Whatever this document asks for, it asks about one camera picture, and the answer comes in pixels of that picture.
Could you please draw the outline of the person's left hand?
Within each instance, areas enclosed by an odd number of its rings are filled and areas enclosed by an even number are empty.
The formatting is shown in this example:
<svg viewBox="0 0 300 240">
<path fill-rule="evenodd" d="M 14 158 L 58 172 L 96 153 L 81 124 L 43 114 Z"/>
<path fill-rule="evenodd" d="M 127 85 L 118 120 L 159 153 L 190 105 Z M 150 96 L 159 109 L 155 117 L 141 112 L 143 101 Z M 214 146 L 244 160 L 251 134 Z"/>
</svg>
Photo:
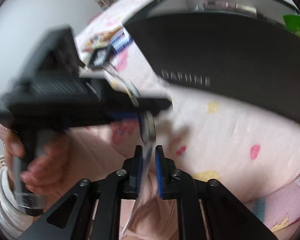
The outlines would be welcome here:
<svg viewBox="0 0 300 240">
<path fill-rule="evenodd" d="M 21 140 L 10 130 L 3 131 L 4 158 L 8 169 L 8 181 L 11 190 L 14 189 L 13 158 L 25 156 Z M 34 159 L 27 170 L 19 176 L 27 189 L 33 193 L 51 199 L 61 197 L 60 190 L 68 165 L 70 137 L 61 133 L 56 135 L 44 146 L 44 154 Z"/>
</svg>

